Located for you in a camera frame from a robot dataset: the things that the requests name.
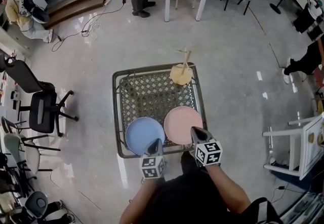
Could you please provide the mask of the person's black clothing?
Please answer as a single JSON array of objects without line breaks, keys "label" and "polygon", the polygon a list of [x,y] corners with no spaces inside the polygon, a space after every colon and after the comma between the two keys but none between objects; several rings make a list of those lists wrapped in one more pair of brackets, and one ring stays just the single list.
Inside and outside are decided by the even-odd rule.
[{"label": "person's black clothing", "polygon": [[241,214],[229,211],[206,167],[189,152],[181,167],[182,175],[157,186],[137,224],[283,224],[265,197]]}]

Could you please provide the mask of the person's left forearm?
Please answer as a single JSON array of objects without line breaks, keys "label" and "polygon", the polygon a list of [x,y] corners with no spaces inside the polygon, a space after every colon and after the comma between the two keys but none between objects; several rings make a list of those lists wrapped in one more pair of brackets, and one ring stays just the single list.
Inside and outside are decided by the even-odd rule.
[{"label": "person's left forearm", "polygon": [[136,221],[145,211],[150,198],[161,180],[161,178],[144,180],[135,197],[130,201],[126,209],[123,211],[119,224],[136,223]]}]

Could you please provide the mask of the blue big plate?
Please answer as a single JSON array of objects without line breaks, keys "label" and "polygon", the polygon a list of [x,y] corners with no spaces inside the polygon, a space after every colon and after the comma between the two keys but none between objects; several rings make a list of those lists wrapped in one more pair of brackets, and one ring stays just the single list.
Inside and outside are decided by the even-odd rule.
[{"label": "blue big plate", "polygon": [[125,133],[128,148],[136,155],[143,155],[145,148],[154,140],[165,142],[165,132],[162,125],[155,119],[141,117],[133,120]]}]

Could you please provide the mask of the dark wicker glass-top table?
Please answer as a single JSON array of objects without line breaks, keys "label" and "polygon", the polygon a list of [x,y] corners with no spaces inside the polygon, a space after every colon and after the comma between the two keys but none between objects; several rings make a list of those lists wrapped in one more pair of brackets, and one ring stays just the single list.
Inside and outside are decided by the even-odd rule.
[{"label": "dark wicker glass-top table", "polygon": [[188,106],[200,113],[203,128],[207,129],[197,69],[192,62],[188,66],[193,76],[184,86],[170,79],[172,64],[126,69],[112,75],[113,122],[117,153],[121,158],[138,157],[126,142],[126,129],[137,118],[150,117],[163,124],[170,110]]}]

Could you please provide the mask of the white shell chair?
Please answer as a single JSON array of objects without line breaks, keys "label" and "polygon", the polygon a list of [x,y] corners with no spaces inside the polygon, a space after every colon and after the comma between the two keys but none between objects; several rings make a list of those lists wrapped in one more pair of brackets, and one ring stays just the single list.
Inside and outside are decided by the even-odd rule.
[{"label": "white shell chair", "polygon": [[14,161],[19,169],[22,171],[30,171],[36,175],[39,171],[51,172],[52,169],[40,169],[41,153],[39,150],[60,152],[59,148],[49,146],[40,146],[34,143],[35,140],[49,137],[47,134],[33,137],[26,137],[21,134],[22,130],[28,128],[19,127],[18,125],[25,123],[25,121],[12,123],[4,116],[0,118],[1,126],[4,131],[4,145],[5,148],[14,158]]}]

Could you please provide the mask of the white side table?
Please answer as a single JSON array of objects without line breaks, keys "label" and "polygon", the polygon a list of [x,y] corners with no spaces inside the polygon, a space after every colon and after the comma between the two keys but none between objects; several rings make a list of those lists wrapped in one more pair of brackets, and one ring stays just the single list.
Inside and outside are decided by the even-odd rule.
[{"label": "white side table", "polygon": [[264,137],[288,136],[290,138],[290,154],[288,168],[265,164],[270,171],[298,177],[303,180],[315,164],[324,156],[324,145],[318,143],[324,138],[324,112],[312,118],[290,121],[288,125],[300,125],[296,129],[263,132]]}]

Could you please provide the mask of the black office chair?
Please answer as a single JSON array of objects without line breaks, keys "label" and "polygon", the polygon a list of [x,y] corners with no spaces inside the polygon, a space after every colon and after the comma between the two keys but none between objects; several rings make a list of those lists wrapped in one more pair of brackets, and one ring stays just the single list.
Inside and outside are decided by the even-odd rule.
[{"label": "black office chair", "polygon": [[32,130],[50,134],[56,129],[57,136],[62,137],[59,117],[63,116],[76,122],[79,120],[77,116],[72,117],[61,111],[66,99],[74,94],[72,90],[68,91],[60,102],[57,102],[56,89],[52,83],[39,81],[24,61],[17,60],[15,57],[5,58],[3,54],[0,54],[0,72],[3,71],[24,92],[32,94],[31,104],[19,108],[19,112],[29,111],[29,127]]}]

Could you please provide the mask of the wooden mug tree stand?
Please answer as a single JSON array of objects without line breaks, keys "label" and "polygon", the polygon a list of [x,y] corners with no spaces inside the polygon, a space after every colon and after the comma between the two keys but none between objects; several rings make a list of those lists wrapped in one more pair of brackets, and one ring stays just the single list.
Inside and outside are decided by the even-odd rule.
[{"label": "wooden mug tree stand", "polygon": [[191,81],[193,76],[193,70],[188,64],[192,51],[187,50],[187,48],[179,51],[185,54],[184,61],[181,64],[172,66],[169,78],[173,81],[174,84],[184,86]]}]

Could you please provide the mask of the person's right forearm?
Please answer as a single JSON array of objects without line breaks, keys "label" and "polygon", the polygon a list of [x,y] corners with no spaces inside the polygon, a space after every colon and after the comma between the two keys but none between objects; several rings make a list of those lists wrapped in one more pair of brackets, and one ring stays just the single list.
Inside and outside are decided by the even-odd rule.
[{"label": "person's right forearm", "polygon": [[229,211],[241,214],[250,206],[246,192],[220,166],[207,165],[206,170]]}]

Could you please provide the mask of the wooden step platform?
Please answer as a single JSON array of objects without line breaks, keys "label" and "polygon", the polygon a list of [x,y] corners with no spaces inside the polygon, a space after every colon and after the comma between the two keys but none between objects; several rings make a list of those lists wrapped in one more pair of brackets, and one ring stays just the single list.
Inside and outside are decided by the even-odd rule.
[{"label": "wooden step platform", "polygon": [[56,0],[46,8],[50,20],[44,24],[44,28],[50,29],[77,15],[100,8],[104,2],[105,0]]}]

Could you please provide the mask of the pink big plate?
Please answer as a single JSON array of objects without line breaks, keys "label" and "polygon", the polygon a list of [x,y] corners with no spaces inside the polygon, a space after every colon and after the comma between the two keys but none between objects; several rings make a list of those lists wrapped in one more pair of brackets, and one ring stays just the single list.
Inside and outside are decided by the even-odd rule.
[{"label": "pink big plate", "polygon": [[169,111],[165,117],[165,134],[168,140],[175,144],[187,145],[192,143],[191,127],[203,127],[201,115],[191,107],[176,107]]}]

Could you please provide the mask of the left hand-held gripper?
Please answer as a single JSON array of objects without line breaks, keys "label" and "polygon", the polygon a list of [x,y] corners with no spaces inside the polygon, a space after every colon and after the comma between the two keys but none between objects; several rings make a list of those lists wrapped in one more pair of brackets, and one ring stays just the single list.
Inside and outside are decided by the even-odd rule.
[{"label": "left hand-held gripper", "polygon": [[[157,138],[148,144],[146,147],[148,155],[163,155],[163,142]],[[156,157],[141,157],[140,169],[144,179],[161,178],[166,169],[166,163],[163,156]]]}]

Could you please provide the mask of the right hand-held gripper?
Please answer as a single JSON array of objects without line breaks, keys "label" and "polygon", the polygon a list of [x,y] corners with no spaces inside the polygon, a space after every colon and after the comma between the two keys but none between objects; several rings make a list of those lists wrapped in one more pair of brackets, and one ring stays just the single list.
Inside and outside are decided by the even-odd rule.
[{"label": "right hand-held gripper", "polygon": [[190,129],[192,143],[195,147],[195,158],[203,166],[219,164],[223,149],[219,141],[203,128],[193,126]]}]

